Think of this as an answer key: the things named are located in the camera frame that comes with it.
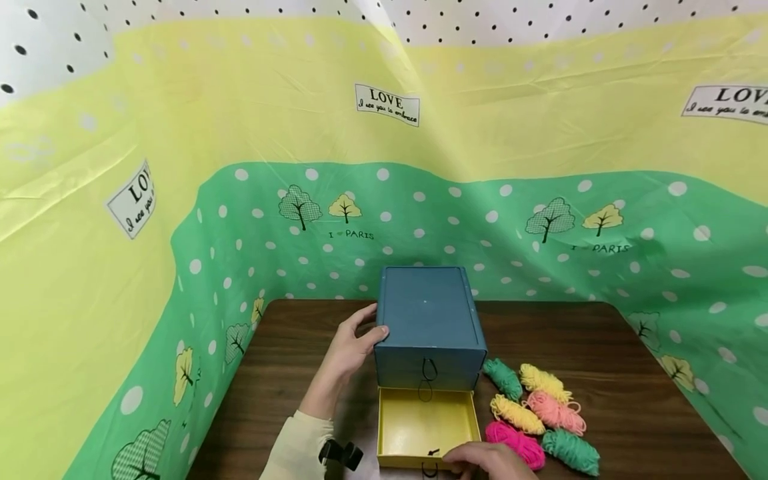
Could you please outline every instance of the sleeve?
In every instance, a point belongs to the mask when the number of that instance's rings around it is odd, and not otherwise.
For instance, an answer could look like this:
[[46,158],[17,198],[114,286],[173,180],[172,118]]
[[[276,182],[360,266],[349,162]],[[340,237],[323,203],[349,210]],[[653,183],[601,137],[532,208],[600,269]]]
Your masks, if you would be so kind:
[[280,430],[260,480],[323,480],[326,467],[317,456],[332,436],[333,422],[297,410]]

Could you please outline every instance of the wooden table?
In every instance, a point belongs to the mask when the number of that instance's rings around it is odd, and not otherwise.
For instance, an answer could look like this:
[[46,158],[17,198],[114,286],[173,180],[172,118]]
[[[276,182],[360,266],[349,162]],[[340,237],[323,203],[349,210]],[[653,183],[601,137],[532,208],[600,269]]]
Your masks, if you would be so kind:
[[[269,305],[210,428],[190,480],[258,478],[285,418],[299,406],[339,322],[367,303],[277,300]],[[490,357],[554,373],[582,405],[584,438],[601,454],[601,477],[746,478],[630,327],[603,303],[477,302]],[[483,430],[497,393],[486,378],[475,391]],[[357,471],[326,478],[421,478],[379,471],[378,392],[373,358],[356,374],[336,417],[336,437],[364,452]],[[541,480],[584,478],[549,458]],[[451,478],[450,474],[440,478]]]

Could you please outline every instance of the hot pink yarn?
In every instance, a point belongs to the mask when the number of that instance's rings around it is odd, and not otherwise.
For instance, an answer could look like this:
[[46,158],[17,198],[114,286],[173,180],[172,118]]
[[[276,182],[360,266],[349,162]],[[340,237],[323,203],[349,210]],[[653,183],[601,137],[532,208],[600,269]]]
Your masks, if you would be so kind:
[[496,420],[485,427],[485,438],[490,443],[503,443],[507,445],[514,453],[520,455],[525,464],[531,470],[541,470],[544,468],[544,450],[529,436],[515,430],[512,426]]
[[[565,429],[577,436],[587,431],[587,423],[578,414],[581,406],[576,402],[563,405],[543,390],[536,390],[528,396],[525,404],[545,425],[553,429]],[[576,405],[576,409],[571,409],[571,405]]]

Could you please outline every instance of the yarn bundle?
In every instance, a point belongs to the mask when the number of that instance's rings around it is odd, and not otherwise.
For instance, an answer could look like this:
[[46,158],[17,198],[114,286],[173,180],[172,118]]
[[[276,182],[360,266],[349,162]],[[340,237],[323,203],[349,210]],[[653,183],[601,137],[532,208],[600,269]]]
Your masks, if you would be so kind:
[[[503,394],[491,400],[496,420],[485,429],[489,442],[506,444],[534,471],[544,468],[546,452],[574,470],[598,476],[600,455],[580,438],[587,431],[581,405],[560,379],[529,363],[520,365],[518,378],[500,359],[485,360],[483,372]],[[529,392],[525,399],[523,387]],[[543,434],[541,445],[526,433]]]

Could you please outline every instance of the love label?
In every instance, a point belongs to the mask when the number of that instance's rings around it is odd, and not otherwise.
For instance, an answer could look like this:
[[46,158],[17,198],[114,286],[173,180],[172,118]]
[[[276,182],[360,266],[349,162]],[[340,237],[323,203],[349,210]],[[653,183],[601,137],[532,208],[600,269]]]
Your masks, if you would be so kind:
[[768,124],[768,87],[700,85],[688,98],[683,116],[735,118]]
[[396,118],[414,127],[419,126],[418,98],[401,97],[362,84],[355,84],[355,96],[357,111],[370,111]]
[[138,172],[107,202],[112,217],[133,240],[154,213],[154,182],[146,160]]

